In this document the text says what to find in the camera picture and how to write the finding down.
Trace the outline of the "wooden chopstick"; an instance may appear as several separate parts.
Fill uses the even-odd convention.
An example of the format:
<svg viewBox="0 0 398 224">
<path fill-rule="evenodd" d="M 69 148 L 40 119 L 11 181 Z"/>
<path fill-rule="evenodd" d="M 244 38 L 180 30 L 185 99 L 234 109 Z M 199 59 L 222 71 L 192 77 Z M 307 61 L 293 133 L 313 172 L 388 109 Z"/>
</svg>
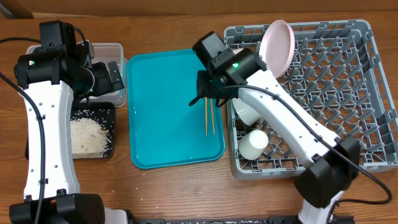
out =
<svg viewBox="0 0 398 224">
<path fill-rule="evenodd" d="M 208 98 L 204 98 L 205 101 L 205 134 L 208 135 Z"/>
<path fill-rule="evenodd" d="M 213 99 L 212 98 L 210 98 L 210 110 L 211 110 L 212 131 L 213 131 L 213 134 L 215 134 L 215 118 L 214 118 Z"/>
</svg>

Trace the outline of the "grey bowl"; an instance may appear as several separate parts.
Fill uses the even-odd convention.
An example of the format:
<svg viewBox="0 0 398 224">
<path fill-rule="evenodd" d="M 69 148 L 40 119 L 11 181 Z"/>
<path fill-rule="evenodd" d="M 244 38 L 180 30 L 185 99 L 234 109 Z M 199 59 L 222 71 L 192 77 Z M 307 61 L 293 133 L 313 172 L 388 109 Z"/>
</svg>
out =
<svg viewBox="0 0 398 224">
<path fill-rule="evenodd" d="M 241 99 L 233 98 L 232 103 L 236 113 L 244 124 L 250 126 L 262 119 L 261 115 L 256 110 L 245 104 Z"/>
</svg>

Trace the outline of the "white paper cup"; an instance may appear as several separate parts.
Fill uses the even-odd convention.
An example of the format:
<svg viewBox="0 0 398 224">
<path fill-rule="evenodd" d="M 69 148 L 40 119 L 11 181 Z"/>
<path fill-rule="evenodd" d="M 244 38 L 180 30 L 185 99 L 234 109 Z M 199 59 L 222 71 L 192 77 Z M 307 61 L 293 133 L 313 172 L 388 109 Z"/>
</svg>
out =
<svg viewBox="0 0 398 224">
<path fill-rule="evenodd" d="M 239 153 L 248 160 L 256 160 L 269 143 L 267 134 L 262 130 L 253 130 L 238 143 Z"/>
</svg>

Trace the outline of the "large white plate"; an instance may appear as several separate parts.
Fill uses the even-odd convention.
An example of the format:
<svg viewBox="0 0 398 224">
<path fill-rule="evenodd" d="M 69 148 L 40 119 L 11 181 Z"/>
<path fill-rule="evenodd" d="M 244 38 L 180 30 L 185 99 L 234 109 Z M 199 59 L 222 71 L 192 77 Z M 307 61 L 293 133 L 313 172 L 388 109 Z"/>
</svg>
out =
<svg viewBox="0 0 398 224">
<path fill-rule="evenodd" d="M 295 36 L 291 26 L 283 20 L 274 21 L 261 40 L 259 56 L 275 78 L 289 68 L 295 50 Z"/>
</svg>

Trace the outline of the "pink small bowl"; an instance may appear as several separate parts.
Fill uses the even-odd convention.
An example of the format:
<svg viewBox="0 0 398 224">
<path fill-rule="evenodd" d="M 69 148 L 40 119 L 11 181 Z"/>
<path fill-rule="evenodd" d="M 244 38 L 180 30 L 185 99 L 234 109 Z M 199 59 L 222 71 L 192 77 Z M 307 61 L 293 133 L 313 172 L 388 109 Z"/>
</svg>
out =
<svg viewBox="0 0 398 224">
<path fill-rule="evenodd" d="M 233 50 L 233 53 L 234 53 L 234 54 L 238 54 L 238 53 L 239 53 L 240 51 L 242 51 L 242 50 L 243 50 L 243 49 L 234 49 L 234 50 Z"/>
</svg>

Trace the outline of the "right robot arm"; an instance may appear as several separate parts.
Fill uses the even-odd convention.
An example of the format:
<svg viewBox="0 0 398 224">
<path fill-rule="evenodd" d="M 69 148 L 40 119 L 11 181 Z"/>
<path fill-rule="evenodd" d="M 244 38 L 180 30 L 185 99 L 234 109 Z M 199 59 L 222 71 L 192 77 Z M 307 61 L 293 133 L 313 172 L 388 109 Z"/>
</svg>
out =
<svg viewBox="0 0 398 224">
<path fill-rule="evenodd" d="M 296 223 L 331 223 L 332 207 L 358 176 L 359 141 L 341 139 L 308 114 L 251 49 L 234 53 L 214 32 L 192 49 L 205 67 L 197 97 L 238 97 L 277 131 L 305 168 L 294 181 L 303 197 Z"/>
</svg>

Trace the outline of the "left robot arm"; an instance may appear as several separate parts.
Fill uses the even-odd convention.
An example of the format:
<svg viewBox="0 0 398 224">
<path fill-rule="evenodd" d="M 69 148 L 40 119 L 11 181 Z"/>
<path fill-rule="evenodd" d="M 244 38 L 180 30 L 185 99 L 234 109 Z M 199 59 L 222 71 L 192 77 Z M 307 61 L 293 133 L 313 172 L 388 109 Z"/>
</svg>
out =
<svg viewBox="0 0 398 224">
<path fill-rule="evenodd" d="M 92 62 L 89 42 L 63 21 L 39 25 L 40 46 L 21 55 L 12 84 L 28 120 L 29 170 L 24 201 L 9 207 L 12 223 L 133 223 L 129 210 L 104 206 L 80 191 L 72 156 L 72 105 L 124 87 L 116 62 Z"/>
</svg>

